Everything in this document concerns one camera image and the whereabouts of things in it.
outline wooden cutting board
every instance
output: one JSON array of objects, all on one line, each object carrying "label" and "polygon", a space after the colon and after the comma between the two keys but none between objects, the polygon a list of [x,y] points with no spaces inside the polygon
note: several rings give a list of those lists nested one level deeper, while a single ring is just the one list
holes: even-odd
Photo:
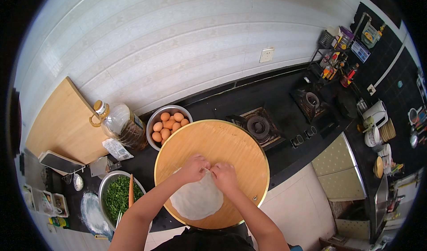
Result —
[{"label": "wooden cutting board", "polygon": [[53,91],[31,127],[26,147],[37,157],[51,150],[66,158],[88,164],[108,154],[102,142],[107,137],[101,127],[94,128],[89,117],[98,115],[66,77]]},{"label": "wooden cutting board", "polygon": [[[212,165],[233,164],[239,188],[260,206],[267,193],[270,170],[262,147],[242,128],[223,120],[200,120],[180,128],[162,146],[154,168],[154,182],[163,182],[181,168],[194,153],[203,155]],[[170,199],[164,204],[180,222],[202,229],[221,229],[237,225],[242,216],[224,195],[224,204],[215,214],[201,220],[189,220],[176,211]]]}]

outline sink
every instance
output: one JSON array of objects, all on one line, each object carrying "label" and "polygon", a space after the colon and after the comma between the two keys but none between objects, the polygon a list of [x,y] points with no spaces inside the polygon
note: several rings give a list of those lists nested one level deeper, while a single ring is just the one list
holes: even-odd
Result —
[{"label": "sink", "polygon": [[387,176],[383,174],[383,178],[375,194],[375,231],[381,226],[384,216],[387,213],[387,199],[389,197],[389,184],[387,182]]}]

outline red bottle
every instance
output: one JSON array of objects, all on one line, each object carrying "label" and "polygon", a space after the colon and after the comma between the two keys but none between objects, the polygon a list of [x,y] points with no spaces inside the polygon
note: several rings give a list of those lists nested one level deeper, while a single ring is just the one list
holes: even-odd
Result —
[{"label": "red bottle", "polygon": [[348,69],[348,73],[346,75],[342,76],[342,78],[339,82],[341,82],[341,84],[345,88],[347,88],[353,82],[353,77],[357,73],[358,69],[359,69],[359,64],[356,63],[354,66],[352,66]]}]

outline round wooden cutting board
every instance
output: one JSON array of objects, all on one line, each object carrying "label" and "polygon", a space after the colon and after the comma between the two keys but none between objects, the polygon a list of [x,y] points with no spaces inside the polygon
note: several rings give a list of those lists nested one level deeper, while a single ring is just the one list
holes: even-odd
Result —
[{"label": "round wooden cutting board", "polygon": [[[233,164],[239,188],[254,204],[261,205],[270,180],[264,151],[248,132],[223,120],[196,121],[180,128],[169,137],[157,156],[154,168],[155,184],[167,179],[195,153],[203,155],[211,165],[218,162]],[[170,199],[164,206],[180,222],[202,229],[221,229],[243,221],[225,195],[220,210],[200,220],[189,220],[179,215]]]}]

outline cabinet door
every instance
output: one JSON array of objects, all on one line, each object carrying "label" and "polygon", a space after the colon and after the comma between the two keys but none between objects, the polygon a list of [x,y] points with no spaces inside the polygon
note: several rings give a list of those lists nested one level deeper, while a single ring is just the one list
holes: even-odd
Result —
[{"label": "cabinet door", "polygon": [[355,167],[357,164],[344,132],[323,150],[312,164],[317,176]]},{"label": "cabinet door", "polygon": [[348,238],[369,239],[371,232],[369,221],[335,219],[338,234]]},{"label": "cabinet door", "polygon": [[318,176],[317,178],[330,201],[361,200],[366,198],[365,188],[357,167]]}]

